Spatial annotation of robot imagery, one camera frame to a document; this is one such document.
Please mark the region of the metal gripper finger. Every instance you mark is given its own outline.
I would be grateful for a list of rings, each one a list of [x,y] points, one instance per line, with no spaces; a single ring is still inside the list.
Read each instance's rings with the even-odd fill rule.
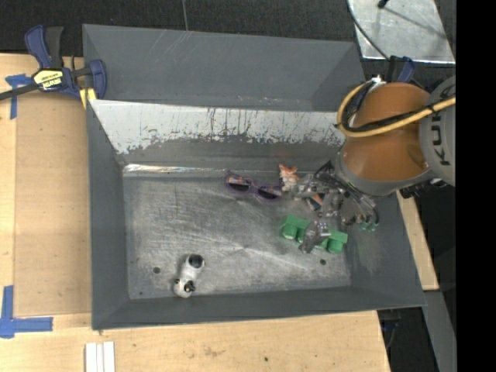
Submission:
[[[314,221],[314,243],[323,243],[331,236],[331,230],[328,223],[323,221]]]
[[[305,231],[303,240],[301,241],[298,249],[302,253],[311,253],[312,250],[320,244],[320,235],[315,229],[309,229]]]

